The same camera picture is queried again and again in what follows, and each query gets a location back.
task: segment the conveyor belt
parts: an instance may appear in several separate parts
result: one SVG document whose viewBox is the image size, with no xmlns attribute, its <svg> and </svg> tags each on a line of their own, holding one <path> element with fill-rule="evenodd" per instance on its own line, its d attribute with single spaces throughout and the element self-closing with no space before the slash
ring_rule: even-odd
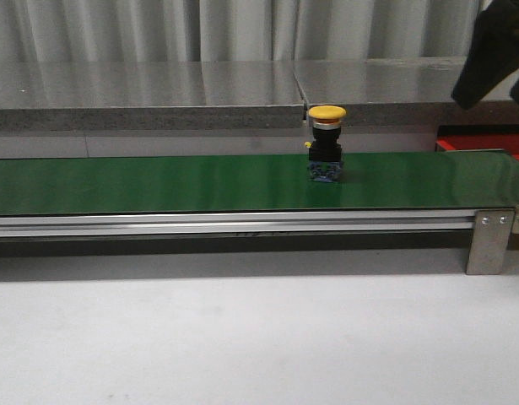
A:
<svg viewBox="0 0 519 405">
<path fill-rule="evenodd" d="M 491 210 L 508 240 L 519 208 L 508 154 L 344 161 L 342 182 L 323 184 L 303 154 L 0 159 L 0 238 L 467 230 Z"/>
</svg>

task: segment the aluminum rail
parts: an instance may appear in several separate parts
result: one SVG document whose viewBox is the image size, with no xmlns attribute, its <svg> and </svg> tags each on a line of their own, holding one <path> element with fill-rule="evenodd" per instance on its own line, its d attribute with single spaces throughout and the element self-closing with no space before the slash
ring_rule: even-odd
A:
<svg viewBox="0 0 519 405">
<path fill-rule="evenodd" d="M 476 210 L 354 210 L 0 217 L 0 238 L 471 230 Z"/>
</svg>

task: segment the gray countertop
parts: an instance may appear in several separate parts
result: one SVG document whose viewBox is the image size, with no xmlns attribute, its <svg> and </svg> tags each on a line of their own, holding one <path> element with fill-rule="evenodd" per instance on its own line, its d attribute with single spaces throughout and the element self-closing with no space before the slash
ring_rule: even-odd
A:
<svg viewBox="0 0 519 405">
<path fill-rule="evenodd" d="M 519 124 L 519 73 L 470 111 L 452 101 L 463 62 L 0 63 L 0 131 L 297 128 L 320 104 L 355 127 Z"/>
<path fill-rule="evenodd" d="M 0 63 L 0 130 L 300 127 L 287 62 Z"/>
<path fill-rule="evenodd" d="M 509 97 L 519 73 L 469 111 L 453 102 L 464 61 L 302 61 L 295 63 L 295 76 L 308 106 L 342 105 L 350 126 L 519 124 L 519 107 Z"/>
</svg>

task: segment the green belt surface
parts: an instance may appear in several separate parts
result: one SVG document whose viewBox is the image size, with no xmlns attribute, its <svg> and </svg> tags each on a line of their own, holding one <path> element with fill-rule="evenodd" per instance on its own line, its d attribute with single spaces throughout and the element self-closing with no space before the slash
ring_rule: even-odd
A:
<svg viewBox="0 0 519 405">
<path fill-rule="evenodd" d="M 343 159 L 339 184 L 310 181 L 306 154 L 0 159 L 0 216 L 519 205 L 519 162 L 507 154 Z"/>
</svg>

